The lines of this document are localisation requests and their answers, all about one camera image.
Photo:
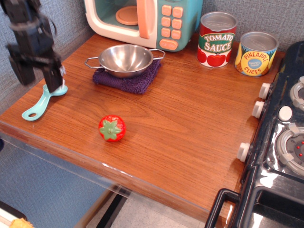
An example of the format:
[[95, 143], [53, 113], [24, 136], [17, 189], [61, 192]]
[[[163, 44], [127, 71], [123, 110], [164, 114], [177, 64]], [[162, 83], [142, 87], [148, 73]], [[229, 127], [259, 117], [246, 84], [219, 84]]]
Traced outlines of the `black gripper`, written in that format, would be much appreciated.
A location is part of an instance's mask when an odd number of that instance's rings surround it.
[[18, 18], [10, 22], [16, 44], [8, 44], [10, 64], [23, 86], [35, 81], [34, 68], [43, 72], [50, 93], [63, 84], [66, 73], [61, 57], [53, 50], [54, 40], [48, 18]]

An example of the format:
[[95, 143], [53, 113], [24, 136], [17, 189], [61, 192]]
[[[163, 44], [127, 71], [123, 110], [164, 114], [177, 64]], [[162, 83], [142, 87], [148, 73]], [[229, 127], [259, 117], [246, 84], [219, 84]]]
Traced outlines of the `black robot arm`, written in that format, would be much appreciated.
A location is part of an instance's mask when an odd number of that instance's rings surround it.
[[49, 92], [64, 85], [61, 57], [53, 50], [52, 29], [56, 26], [40, 13], [38, 0], [2, 0], [0, 5], [10, 20], [16, 44], [8, 44], [11, 67], [19, 82], [27, 86], [35, 80], [34, 69], [43, 73]]

